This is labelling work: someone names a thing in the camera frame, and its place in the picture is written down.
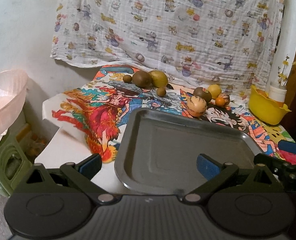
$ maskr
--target ribbed gray panel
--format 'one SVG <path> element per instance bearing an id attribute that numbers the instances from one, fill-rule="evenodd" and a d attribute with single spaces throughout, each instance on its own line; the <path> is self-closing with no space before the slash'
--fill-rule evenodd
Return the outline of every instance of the ribbed gray panel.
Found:
<path id="1" fill-rule="evenodd" d="M 58 240 L 245 240 L 213 225 L 200 207 L 175 196 L 123 196 L 101 206 L 79 231 Z M 270 240 L 288 240 L 276 236 Z M 26 240 L 15 236 L 11 240 Z"/>

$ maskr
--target patterned cloth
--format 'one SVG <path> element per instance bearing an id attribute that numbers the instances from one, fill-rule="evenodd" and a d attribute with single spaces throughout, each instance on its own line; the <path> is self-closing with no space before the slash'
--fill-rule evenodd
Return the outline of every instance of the patterned cloth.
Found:
<path id="1" fill-rule="evenodd" d="M 59 0 L 51 57 L 164 71 L 172 83 L 264 88 L 284 0 Z"/>
<path id="2" fill-rule="evenodd" d="M 67 130 L 78 129 L 85 133 L 85 140 L 92 153 L 99 153 L 104 163 L 115 159 L 123 132 L 133 109 L 146 107 L 160 111 L 182 114 L 191 117 L 186 111 L 186 100 L 191 96 L 182 87 L 180 90 L 168 90 L 160 98 L 155 90 L 141 89 L 122 81 L 125 74 L 138 71 L 129 66 L 105 66 L 89 84 L 67 91 L 48 100 L 49 119 L 61 127 L 62 122 L 74 125 Z M 259 123 L 248 110 L 239 106 L 219 108 L 208 104 L 206 113 L 200 118 L 218 125 L 225 125 L 249 134 L 268 155 L 296 164 L 296 155 L 281 152 L 278 139 L 290 136 L 280 127 L 269 127 Z M 275 141 L 269 134 L 275 134 Z"/>

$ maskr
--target small kiwi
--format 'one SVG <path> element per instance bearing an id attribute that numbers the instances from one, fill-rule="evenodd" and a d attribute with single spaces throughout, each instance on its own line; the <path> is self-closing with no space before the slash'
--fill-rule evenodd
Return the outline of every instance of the small kiwi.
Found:
<path id="1" fill-rule="evenodd" d="M 124 83 L 131 83 L 132 81 L 132 76 L 130 75 L 124 75 L 122 80 L 124 81 Z"/>
<path id="2" fill-rule="evenodd" d="M 162 98 L 166 95 L 167 91 L 165 87 L 160 87 L 157 89 L 156 93 L 157 93 L 157 96 Z"/>
<path id="3" fill-rule="evenodd" d="M 148 72 L 145 72 L 143 70 L 139 70 L 133 74 L 132 82 L 137 87 L 146 88 L 146 87 L 150 86 L 150 84 L 152 82 L 152 78 Z"/>
<path id="4" fill-rule="evenodd" d="M 203 87 L 195 88 L 195 90 L 193 91 L 193 95 L 203 98 L 206 103 L 209 103 L 212 99 L 211 93 Z"/>

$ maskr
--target colorful tablecloth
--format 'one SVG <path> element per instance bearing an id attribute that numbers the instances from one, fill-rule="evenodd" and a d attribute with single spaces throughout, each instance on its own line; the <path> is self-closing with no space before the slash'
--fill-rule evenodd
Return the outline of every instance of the colorful tablecloth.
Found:
<path id="1" fill-rule="evenodd" d="M 158 97 L 155 89 L 142 89 L 122 81 L 125 74 L 132 75 L 136 71 L 130 66 L 102 67 L 92 82 L 49 99 L 50 121 L 58 126 L 69 122 L 73 124 L 72 129 L 83 131 L 91 152 L 99 153 L 103 162 L 109 163 L 118 153 L 133 109 L 152 108 L 192 118 L 186 110 L 191 90 L 176 86 L 174 90 L 167 90 L 165 97 Z M 239 129 L 250 135 L 265 154 L 296 164 L 296 155 L 277 147 L 281 139 L 292 140 L 284 128 L 261 123 L 242 106 L 231 103 L 222 108 L 210 102 L 200 119 Z"/>

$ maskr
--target white wall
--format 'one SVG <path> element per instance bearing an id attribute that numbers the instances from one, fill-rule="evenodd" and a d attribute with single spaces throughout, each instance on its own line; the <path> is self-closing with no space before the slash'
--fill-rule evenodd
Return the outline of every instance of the white wall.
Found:
<path id="1" fill-rule="evenodd" d="M 266 91 L 268 91 L 271 81 L 277 81 L 278 66 L 283 66 L 282 62 L 285 60 L 286 55 L 290 57 L 288 62 L 291 64 L 296 53 L 296 0 L 285 0 L 284 5 L 285 11 L 281 25 L 281 34 Z M 285 70 L 284 74 L 288 76 L 290 69 Z"/>
<path id="2" fill-rule="evenodd" d="M 0 71 L 22 68 L 30 77 L 26 120 L 39 135 L 52 138 L 57 128 L 42 121 L 42 102 L 92 80 L 97 69 L 79 69 L 50 58 L 58 0 L 0 0 Z M 285 0 L 282 35 L 272 78 L 286 54 L 296 50 L 296 0 Z"/>

